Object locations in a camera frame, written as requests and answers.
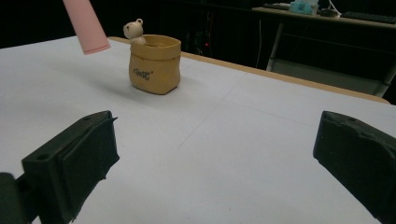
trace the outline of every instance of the blue object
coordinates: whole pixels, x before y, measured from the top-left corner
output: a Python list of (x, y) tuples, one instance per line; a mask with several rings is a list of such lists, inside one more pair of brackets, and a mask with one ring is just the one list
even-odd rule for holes
[(314, 15), (317, 13), (318, 4), (311, 4), (307, 2), (291, 2), (290, 3), (290, 12)]

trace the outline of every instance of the cable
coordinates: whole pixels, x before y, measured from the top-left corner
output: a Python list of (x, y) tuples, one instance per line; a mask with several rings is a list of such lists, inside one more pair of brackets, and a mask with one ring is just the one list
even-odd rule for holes
[(199, 48), (195, 48), (195, 50), (197, 51), (198, 55), (204, 56), (204, 52), (201, 51)]
[(304, 30), (301, 32), (301, 34), (298, 36), (298, 41), (297, 41), (297, 43), (294, 45), (294, 48), (293, 48), (293, 50), (291, 51), (291, 53), (289, 54), (289, 56), (288, 56), (288, 61), (291, 61), (291, 57), (293, 56), (293, 54), (295, 53), (295, 51), (297, 50), (297, 48), (299, 47), (299, 45), (301, 44), (301, 41), (303, 40), (303, 39), (305, 39), (304, 38), (304, 35), (305, 35), (305, 33), (306, 33), (306, 31), (308, 30), (308, 26), (306, 25), (305, 26), (305, 28), (304, 28)]
[(338, 15), (341, 15), (341, 13), (337, 10), (337, 8), (336, 8), (336, 7), (334, 6), (334, 4), (332, 3), (332, 0), (329, 0), (329, 3), (330, 3), (329, 7), (334, 8), (334, 10), (337, 12), (337, 14), (338, 14)]
[(208, 12), (206, 14), (206, 30), (205, 35), (208, 38), (207, 44), (209, 47), (209, 55), (212, 58), (212, 28), (213, 28), (213, 13)]
[(259, 55), (257, 55), (256, 68), (257, 66), (259, 66), (260, 54), (262, 52), (262, 20), (259, 20), (259, 36), (260, 36)]

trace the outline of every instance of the pink object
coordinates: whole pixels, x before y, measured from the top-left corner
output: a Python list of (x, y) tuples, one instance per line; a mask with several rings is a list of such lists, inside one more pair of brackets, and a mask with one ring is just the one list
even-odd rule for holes
[(110, 48), (105, 32), (89, 0), (64, 0), (84, 54)]

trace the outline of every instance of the small white figurine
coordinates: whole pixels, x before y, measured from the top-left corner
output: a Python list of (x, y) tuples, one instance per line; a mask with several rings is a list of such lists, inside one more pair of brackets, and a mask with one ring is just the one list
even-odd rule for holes
[(143, 20), (137, 19), (136, 21), (131, 21), (123, 26), (124, 35), (129, 39), (131, 44), (137, 42), (139, 44), (146, 44), (146, 39), (143, 37)]

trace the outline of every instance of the kraft paper bag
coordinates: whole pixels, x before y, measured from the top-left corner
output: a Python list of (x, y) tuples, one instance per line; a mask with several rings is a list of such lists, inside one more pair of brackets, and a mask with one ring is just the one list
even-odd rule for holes
[(181, 42), (165, 35), (143, 35), (146, 44), (133, 43), (129, 62), (132, 85), (164, 95), (180, 82)]

